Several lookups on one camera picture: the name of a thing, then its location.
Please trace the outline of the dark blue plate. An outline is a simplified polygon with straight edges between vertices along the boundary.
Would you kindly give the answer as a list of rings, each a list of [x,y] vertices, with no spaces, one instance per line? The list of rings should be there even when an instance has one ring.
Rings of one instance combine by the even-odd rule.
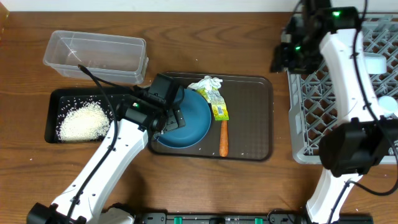
[[[167,147],[176,149],[190,147],[200,142],[211,126],[212,113],[208,102],[201,94],[193,90],[184,89],[180,111],[185,126],[155,137],[158,142]]]

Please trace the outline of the orange carrot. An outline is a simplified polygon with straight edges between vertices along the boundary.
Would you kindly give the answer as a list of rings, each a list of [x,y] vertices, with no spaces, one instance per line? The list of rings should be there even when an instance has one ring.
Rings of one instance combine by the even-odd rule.
[[[228,122],[227,120],[224,120],[221,122],[219,153],[221,157],[226,157],[228,155],[228,152],[229,152]]]

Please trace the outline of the pile of white rice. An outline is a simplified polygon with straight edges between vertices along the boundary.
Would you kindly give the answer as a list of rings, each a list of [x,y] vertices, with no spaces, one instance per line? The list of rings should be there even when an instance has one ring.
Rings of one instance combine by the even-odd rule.
[[[63,141],[97,141],[106,136],[110,127],[100,106],[90,103],[78,110],[69,112],[60,128]]]

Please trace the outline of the light blue bowl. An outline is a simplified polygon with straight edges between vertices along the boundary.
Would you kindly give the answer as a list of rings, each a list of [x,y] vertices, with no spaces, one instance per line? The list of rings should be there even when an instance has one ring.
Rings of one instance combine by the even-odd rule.
[[[364,60],[369,74],[380,75],[387,72],[387,59],[383,55],[365,52]]]

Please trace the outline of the white cup sideways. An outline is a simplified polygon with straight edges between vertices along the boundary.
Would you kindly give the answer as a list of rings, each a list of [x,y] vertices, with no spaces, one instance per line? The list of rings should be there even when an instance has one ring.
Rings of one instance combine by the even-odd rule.
[[[382,96],[378,98],[379,107],[383,110],[386,118],[397,113],[397,101],[391,96]]]

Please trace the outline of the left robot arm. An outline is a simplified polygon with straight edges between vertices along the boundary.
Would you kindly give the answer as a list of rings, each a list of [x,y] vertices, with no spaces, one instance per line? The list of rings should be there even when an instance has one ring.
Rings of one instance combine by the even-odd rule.
[[[134,223],[132,213],[120,206],[103,211],[105,202],[131,161],[147,146],[152,134],[167,126],[169,113],[183,87],[158,74],[148,88],[135,87],[132,100],[112,106],[113,122],[99,148],[71,185],[50,206],[36,203],[27,224]]]

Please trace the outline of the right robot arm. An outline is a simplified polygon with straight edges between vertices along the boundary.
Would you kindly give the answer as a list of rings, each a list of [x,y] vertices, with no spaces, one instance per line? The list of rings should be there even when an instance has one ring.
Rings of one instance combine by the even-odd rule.
[[[304,0],[303,24],[290,19],[274,50],[270,71],[314,73],[325,62],[338,125],[319,142],[323,167],[317,187],[296,223],[338,223],[340,209],[370,168],[395,149],[397,121],[387,119],[374,92],[363,50],[364,13]]]

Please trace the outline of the grey dishwasher rack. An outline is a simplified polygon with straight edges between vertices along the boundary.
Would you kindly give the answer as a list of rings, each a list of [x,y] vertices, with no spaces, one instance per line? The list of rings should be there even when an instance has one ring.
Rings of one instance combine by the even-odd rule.
[[[375,94],[397,99],[397,14],[370,14],[362,31],[364,51],[386,58],[386,73],[370,75]],[[323,62],[312,74],[287,77],[292,156],[299,164],[319,164],[319,140],[337,124],[328,69]]]

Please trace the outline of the crumpled white tissue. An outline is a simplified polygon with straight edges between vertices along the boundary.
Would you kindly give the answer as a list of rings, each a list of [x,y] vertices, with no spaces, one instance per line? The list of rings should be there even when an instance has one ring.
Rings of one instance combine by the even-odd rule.
[[[223,80],[220,78],[211,77],[211,76],[206,75],[199,82],[189,84],[188,89],[192,89],[192,90],[205,89],[208,91],[210,91],[212,89],[217,90],[217,89],[221,88],[222,82],[223,82]]]

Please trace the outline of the yellow green snack wrapper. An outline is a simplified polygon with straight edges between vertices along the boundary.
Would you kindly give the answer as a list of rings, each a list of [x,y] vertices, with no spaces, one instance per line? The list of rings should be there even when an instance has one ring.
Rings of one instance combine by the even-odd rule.
[[[205,88],[198,89],[197,92],[211,105],[211,110],[216,121],[228,121],[229,114],[224,98],[219,93],[218,89],[212,88],[206,90]]]

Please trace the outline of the clear plastic bin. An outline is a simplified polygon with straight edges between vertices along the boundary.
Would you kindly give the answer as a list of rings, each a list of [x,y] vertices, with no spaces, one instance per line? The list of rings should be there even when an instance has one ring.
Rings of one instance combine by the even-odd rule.
[[[88,79],[80,64],[98,78],[131,85],[144,82],[148,62],[144,39],[66,30],[52,33],[43,58],[63,77]]]

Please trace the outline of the dark brown serving tray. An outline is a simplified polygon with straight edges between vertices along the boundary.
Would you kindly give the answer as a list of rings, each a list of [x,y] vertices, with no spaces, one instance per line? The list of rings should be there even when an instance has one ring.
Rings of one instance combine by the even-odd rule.
[[[265,161],[273,150],[273,89],[263,77],[212,74],[223,80],[219,93],[229,114],[229,160]],[[206,136],[187,148],[167,147],[154,137],[150,151],[160,155],[221,159],[219,153],[221,121],[212,113]]]

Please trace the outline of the black rectangular bin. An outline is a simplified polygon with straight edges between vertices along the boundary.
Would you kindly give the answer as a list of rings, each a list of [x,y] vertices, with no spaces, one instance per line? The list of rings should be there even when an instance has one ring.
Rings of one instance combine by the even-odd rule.
[[[130,103],[133,101],[132,95],[128,90],[118,87],[104,87],[109,101],[116,112],[116,107],[120,102]],[[64,88],[54,90],[50,95],[49,110],[44,139],[47,143],[67,143],[60,138],[60,128],[63,120],[69,112],[78,110],[90,103],[101,107],[109,122],[113,120],[113,114],[109,105],[96,88]]]

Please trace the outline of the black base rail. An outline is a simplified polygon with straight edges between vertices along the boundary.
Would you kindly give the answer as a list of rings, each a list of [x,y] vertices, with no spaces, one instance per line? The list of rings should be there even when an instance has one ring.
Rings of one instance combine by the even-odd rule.
[[[269,215],[184,215],[145,213],[137,215],[137,224],[293,224],[309,223],[294,214],[270,213]]]

